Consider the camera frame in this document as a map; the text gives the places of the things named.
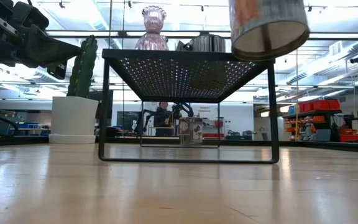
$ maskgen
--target pipe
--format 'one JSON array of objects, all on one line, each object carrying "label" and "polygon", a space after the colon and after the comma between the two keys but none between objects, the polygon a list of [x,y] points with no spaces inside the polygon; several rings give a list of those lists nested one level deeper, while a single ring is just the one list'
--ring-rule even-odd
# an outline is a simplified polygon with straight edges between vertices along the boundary
[{"label": "pipe", "polygon": [[287,85],[292,85],[293,83],[300,81],[310,75],[314,75],[315,73],[328,69],[332,65],[332,62],[336,62],[341,59],[349,59],[357,54],[358,54],[358,43],[349,47],[346,53],[344,53],[342,57],[338,58],[338,54],[333,56],[327,55],[325,57],[321,57],[312,61],[308,65],[304,66],[299,74],[297,74],[296,71],[292,72],[290,74],[290,77],[287,78],[287,81],[285,83]]}]

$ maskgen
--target metal pot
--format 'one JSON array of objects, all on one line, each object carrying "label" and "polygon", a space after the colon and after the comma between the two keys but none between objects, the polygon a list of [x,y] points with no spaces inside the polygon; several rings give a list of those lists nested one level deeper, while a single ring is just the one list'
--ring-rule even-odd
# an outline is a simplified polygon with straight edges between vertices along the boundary
[{"label": "metal pot", "polygon": [[303,0],[229,0],[232,52],[260,61],[288,54],[306,42]]},{"label": "metal pot", "polygon": [[183,48],[195,52],[226,52],[224,38],[211,34],[195,37],[189,43],[185,44]]}]

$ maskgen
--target black metal frame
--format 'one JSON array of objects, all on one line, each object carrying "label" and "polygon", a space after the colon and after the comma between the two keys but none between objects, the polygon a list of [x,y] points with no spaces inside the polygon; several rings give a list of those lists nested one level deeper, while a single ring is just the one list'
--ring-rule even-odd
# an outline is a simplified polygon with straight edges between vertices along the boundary
[{"label": "black metal frame", "polygon": [[102,116],[100,120],[100,135],[98,156],[102,161],[108,162],[182,162],[182,163],[215,163],[215,164],[274,164],[280,159],[279,142],[278,142],[278,122],[277,122],[277,102],[275,95],[275,72],[274,61],[268,63],[268,90],[270,105],[270,129],[272,134],[272,158],[269,161],[235,161],[235,160],[202,160],[202,159],[141,159],[141,158],[107,158],[104,156],[104,143],[106,142],[107,126],[107,105],[109,90],[109,63],[104,60],[103,71],[103,97],[102,97]]},{"label": "black metal frame", "polygon": [[[144,101],[142,101],[142,107],[141,107],[141,111],[144,110]],[[140,119],[140,124],[143,126],[143,118],[144,115],[142,115],[141,119]],[[218,103],[218,121],[221,120],[221,104]],[[143,128],[139,130],[140,131],[140,146],[141,147],[156,147],[156,148],[165,148],[167,146],[145,146],[143,145]],[[219,141],[218,141],[218,145],[217,147],[197,147],[197,146],[169,146],[170,148],[187,148],[187,149],[219,149],[219,147],[221,147],[221,128],[218,128],[218,136],[219,136]]]}]

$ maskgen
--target person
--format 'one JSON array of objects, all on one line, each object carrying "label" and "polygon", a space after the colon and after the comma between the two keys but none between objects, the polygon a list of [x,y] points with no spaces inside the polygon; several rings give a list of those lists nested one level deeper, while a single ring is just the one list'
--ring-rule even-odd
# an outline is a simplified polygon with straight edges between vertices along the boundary
[{"label": "person", "polygon": [[168,129],[171,127],[170,117],[172,112],[167,110],[167,107],[168,102],[160,102],[156,110],[158,114],[154,116],[155,135],[158,137],[172,136],[172,129]]}]

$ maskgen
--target wooden floor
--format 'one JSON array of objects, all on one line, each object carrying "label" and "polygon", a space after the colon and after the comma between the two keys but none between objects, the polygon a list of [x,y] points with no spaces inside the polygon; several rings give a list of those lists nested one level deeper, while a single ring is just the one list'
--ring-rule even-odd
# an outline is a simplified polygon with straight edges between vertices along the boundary
[{"label": "wooden floor", "polygon": [[[96,147],[0,147],[0,223],[358,223],[355,152],[284,147],[277,165],[150,164],[101,162]],[[116,144],[106,155],[213,159],[218,152]],[[220,156],[270,154],[222,147]]]}]

